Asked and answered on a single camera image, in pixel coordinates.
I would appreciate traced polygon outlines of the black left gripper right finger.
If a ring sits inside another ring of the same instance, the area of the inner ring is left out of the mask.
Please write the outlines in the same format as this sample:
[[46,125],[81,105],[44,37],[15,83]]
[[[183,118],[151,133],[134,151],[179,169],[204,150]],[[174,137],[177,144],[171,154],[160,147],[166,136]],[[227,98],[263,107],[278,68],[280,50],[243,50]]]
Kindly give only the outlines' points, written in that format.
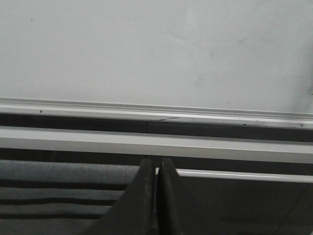
[[225,225],[197,201],[170,159],[158,170],[156,209],[161,235],[225,234]]

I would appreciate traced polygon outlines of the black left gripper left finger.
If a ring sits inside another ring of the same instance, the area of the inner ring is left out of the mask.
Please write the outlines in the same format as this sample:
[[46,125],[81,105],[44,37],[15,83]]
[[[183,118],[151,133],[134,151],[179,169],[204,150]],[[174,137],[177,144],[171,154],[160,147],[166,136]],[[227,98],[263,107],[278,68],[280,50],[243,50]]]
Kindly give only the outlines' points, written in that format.
[[88,227],[86,235],[148,235],[152,228],[155,168],[144,159],[120,199],[99,220]]

